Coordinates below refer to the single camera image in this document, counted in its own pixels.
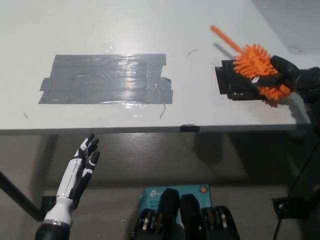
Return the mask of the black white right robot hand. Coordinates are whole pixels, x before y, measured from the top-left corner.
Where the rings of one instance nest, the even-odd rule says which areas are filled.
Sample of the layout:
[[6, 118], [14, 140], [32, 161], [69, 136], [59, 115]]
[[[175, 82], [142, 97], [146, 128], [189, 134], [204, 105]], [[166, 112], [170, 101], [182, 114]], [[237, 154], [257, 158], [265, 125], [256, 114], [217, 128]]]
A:
[[250, 79], [253, 87], [280, 87], [284, 85], [290, 90], [294, 90], [295, 80], [299, 75], [299, 68], [292, 62], [273, 55], [270, 59], [271, 65], [277, 70], [277, 73], [268, 75], [257, 75]]

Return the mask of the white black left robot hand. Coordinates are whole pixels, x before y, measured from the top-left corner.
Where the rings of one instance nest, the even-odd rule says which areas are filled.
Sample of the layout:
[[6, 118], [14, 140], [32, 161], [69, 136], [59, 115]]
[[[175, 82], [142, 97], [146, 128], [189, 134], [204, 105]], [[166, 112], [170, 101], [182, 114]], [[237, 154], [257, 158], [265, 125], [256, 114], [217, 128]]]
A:
[[81, 143], [60, 182], [56, 196], [72, 200], [73, 209], [78, 207], [99, 160], [98, 142], [99, 139], [92, 133]]

